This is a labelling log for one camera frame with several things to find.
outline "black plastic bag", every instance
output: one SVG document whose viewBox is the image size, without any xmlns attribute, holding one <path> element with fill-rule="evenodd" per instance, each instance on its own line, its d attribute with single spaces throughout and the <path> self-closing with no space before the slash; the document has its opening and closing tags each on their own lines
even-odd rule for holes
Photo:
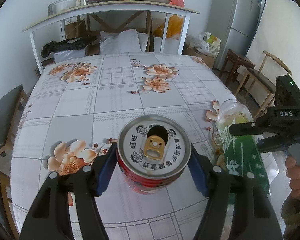
<svg viewBox="0 0 300 240">
<path fill-rule="evenodd" d="M 84 49 L 86 46 L 96 41 L 97 39 L 97 36 L 85 36 L 81 38 L 63 40 L 60 42 L 51 41 L 42 47 L 41 57 L 47 57 L 52 52 Z"/>
</svg>

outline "can lid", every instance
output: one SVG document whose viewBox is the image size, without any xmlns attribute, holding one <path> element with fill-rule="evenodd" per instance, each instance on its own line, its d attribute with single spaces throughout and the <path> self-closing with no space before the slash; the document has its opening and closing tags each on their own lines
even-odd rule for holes
<svg viewBox="0 0 300 240">
<path fill-rule="evenodd" d="M 165 179 L 184 169 L 190 159 L 191 143 L 175 121 L 149 114 L 123 127 L 118 152 L 123 163 L 135 174 Z"/>
</svg>

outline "hand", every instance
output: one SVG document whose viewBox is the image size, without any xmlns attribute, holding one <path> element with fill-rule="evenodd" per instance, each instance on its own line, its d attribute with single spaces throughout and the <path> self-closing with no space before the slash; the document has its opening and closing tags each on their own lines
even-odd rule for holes
<svg viewBox="0 0 300 240">
<path fill-rule="evenodd" d="M 292 189 L 290 196 L 293 198 L 300 197 L 300 166 L 296 166 L 297 161 L 288 156 L 286 159 L 287 172 L 286 175 L 290 180 L 290 188 Z"/>
</svg>

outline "stool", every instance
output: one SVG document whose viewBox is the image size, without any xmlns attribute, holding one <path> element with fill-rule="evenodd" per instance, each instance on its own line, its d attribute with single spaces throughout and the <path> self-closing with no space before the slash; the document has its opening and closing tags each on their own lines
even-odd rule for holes
<svg viewBox="0 0 300 240">
<path fill-rule="evenodd" d="M 223 63 L 221 72 L 219 74 L 219 77 L 221 77 L 223 72 L 225 71 L 228 60 L 230 60 L 233 63 L 233 66 L 232 66 L 230 74 L 226 80 L 226 83 L 225 83 L 226 86 L 229 84 L 231 79 L 233 80 L 234 72 L 239 68 L 240 65 L 243 65 L 246 68 L 252 68 L 252 69 L 254 69 L 254 67 L 256 66 L 247 57 L 240 55 L 238 53 L 235 53 L 233 50 L 229 49 L 226 59 L 225 59 L 225 62 Z M 248 79 L 246 79 L 244 81 L 242 88 L 244 88 L 244 86 L 247 82 L 248 82 Z"/>
</svg>

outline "gold pull tab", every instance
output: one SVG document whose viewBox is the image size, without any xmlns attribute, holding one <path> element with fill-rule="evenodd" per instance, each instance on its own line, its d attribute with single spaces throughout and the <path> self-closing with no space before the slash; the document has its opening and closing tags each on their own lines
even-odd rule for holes
<svg viewBox="0 0 300 240">
<path fill-rule="evenodd" d="M 144 154 L 146 157 L 153 159 L 153 160 L 161 160 L 163 157 L 164 147 L 166 146 L 164 140 L 157 136 L 157 135 L 151 135 L 147 138 L 146 145 L 144 148 Z M 150 155 L 147 153 L 148 150 L 152 150 L 159 154 L 158 157 L 155 157 L 153 155 Z"/>
</svg>

